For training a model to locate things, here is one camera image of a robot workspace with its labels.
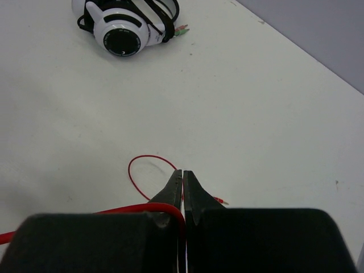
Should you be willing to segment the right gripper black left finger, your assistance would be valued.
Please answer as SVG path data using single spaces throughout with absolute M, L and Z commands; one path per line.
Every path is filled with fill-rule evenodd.
M 2 272 L 181 272 L 182 172 L 149 202 L 92 214 L 35 214 L 15 231 Z

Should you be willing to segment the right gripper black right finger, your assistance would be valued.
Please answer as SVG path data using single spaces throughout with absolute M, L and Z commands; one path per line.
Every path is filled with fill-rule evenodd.
M 226 208 L 183 174 L 189 272 L 356 272 L 341 232 L 312 208 Z

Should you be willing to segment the white black headphones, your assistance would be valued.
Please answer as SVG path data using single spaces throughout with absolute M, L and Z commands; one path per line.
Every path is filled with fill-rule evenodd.
M 72 1 L 78 27 L 93 35 L 109 53 L 119 57 L 136 55 L 143 48 L 167 43 L 184 35 L 188 26 L 175 26 L 180 14 L 178 1 L 145 1 L 160 20 L 154 23 L 135 1 Z

